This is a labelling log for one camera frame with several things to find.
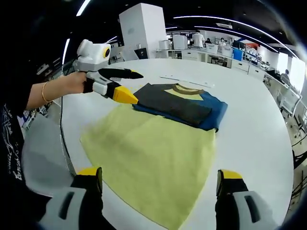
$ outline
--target ceiling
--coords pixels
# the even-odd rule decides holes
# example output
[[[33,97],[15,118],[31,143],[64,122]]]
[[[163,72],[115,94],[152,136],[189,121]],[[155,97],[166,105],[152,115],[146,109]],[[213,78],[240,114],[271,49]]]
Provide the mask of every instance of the ceiling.
[[[176,16],[209,15],[255,26],[285,44],[294,44],[293,34],[288,29],[289,24],[295,25],[295,16],[281,24],[275,14],[257,0],[195,0],[186,1],[184,4],[166,0],[91,0],[80,17],[75,15],[83,0],[45,0],[35,3],[26,1],[26,4],[20,5],[18,9],[11,6],[14,8],[14,14],[11,14],[9,19],[4,19],[11,22],[5,30],[8,35],[14,35],[14,41],[17,43],[27,42],[26,56],[35,65],[62,57],[66,39],[70,38],[67,52],[69,60],[74,58],[76,49],[83,39],[103,43],[117,35],[119,40],[122,40],[118,15],[140,2],[162,7],[166,27],[177,26],[175,30],[195,30],[196,25],[217,27],[216,23],[229,23],[207,18],[174,19]],[[289,11],[289,8],[278,8],[279,12],[285,12],[284,10]],[[276,43],[257,30],[237,23],[231,25],[233,31],[265,43]]]

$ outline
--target yellow cloth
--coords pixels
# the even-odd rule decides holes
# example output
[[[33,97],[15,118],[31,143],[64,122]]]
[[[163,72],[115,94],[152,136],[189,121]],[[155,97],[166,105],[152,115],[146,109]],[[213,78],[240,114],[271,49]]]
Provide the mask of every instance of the yellow cloth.
[[[122,104],[81,136],[93,166],[135,210],[170,229],[180,227],[204,186],[215,130],[133,110]]]
[[[165,91],[168,92],[168,93],[170,93],[170,94],[172,94],[172,95],[175,95],[175,96],[178,96],[178,97],[182,97],[182,98],[185,98],[185,99],[203,101],[203,98],[202,98],[199,94],[194,94],[194,95],[181,94],[181,93],[179,93],[179,92],[176,92],[176,91],[173,90],[173,89],[165,90]]]

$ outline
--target white round table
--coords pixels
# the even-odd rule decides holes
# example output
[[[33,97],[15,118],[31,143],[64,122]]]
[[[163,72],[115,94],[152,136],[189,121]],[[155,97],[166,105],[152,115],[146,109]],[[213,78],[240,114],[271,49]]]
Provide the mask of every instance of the white round table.
[[[146,83],[176,83],[160,77],[211,85],[204,89],[228,104],[216,134],[216,156],[204,188],[180,229],[214,230],[217,171],[240,173],[249,190],[257,192],[272,209],[275,222],[282,224],[293,186],[292,149],[283,117],[265,85],[239,70],[178,59],[144,59],[112,64],[133,69],[143,79],[121,84],[135,92]],[[63,98],[63,132],[71,161],[76,169],[90,167],[80,143],[85,126],[106,116],[118,103],[99,94],[68,95]],[[103,214],[118,230],[164,229],[135,211],[104,184]]]

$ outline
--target person's hand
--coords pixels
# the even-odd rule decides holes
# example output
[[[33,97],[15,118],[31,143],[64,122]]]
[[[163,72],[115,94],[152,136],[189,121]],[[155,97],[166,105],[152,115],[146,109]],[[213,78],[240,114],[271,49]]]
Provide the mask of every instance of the person's hand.
[[[65,86],[66,94],[82,93],[84,90],[84,82],[86,81],[86,73],[73,72],[67,76],[61,77]]]

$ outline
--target yellow and white device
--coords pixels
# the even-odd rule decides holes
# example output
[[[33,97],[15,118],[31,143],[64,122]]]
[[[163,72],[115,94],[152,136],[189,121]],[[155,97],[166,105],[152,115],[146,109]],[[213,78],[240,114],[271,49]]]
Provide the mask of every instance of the yellow and white device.
[[[110,49],[110,44],[94,44],[83,40],[77,50],[77,69],[86,72],[87,83],[92,85],[91,90],[94,92],[119,103],[137,104],[138,99],[126,87],[111,78],[138,79],[143,76],[130,69],[106,68]]]

